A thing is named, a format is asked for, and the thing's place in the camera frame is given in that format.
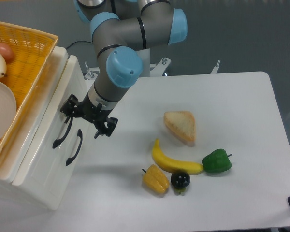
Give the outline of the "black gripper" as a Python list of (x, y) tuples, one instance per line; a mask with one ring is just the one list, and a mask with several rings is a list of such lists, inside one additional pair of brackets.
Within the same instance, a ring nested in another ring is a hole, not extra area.
[(98, 103), (98, 105), (95, 106), (89, 99), (88, 93), (85, 95), (80, 105), (78, 98), (75, 95), (71, 94), (68, 97), (60, 108), (60, 112), (66, 117), (64, 123), (67, 123), (70, 119), (78, 115), (78, 106), (82, 118), (94, 124), (97, 129), (94, 139), (97, 139), (99, 136), (105, 135), (110, 137), (112, 135), (117, 126), (118, 119), (114, 117), (109, 118), (108, 116), (112, 110), (103, 110), (103, 105), (101, 103)]

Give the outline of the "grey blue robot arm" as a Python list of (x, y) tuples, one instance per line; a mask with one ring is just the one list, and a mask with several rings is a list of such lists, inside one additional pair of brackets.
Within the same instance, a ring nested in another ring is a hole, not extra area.
[(111, 136), (118, 120), (109, 114), (143, 72), (138, 51), (184, 41), (187, 18), (167, 0), (76, 0), (74, 6), (89, 23), (100, 72), (84, 99), (71, 95), (61, 112), (94, 124), (97, 136)]

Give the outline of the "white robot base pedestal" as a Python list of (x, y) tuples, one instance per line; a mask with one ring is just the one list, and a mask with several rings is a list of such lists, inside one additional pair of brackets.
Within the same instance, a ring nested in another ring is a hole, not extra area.
[(143, 71), (140, 74), (140, 77), (149, 77), (150, 76), (150, 49), (144, 49), (137, 51), (138, 57), (141, 58), (143, 63)]

